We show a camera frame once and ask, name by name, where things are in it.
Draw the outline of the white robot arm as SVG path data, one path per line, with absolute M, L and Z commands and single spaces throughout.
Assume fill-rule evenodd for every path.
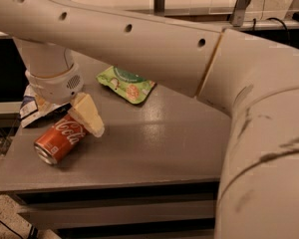
M 299 239 L 299 50 L 71 0 L 0 0 L 0 31 L 77 51 L 232 119 L 215 239 Z

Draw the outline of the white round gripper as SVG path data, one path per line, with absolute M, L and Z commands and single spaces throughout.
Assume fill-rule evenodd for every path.
M 50 103 L 63 105 L 70 102 L 68 114 L 94 137 L 103 135 L 105 126 L 92 97 L 80 93 L 84 80 L 77 63 L 70 70 L 52 78 L 36 77 L 29 72 L 25 75 L 37 94 L 35 101 L 40 113 L 47 114 L 51 110 Z

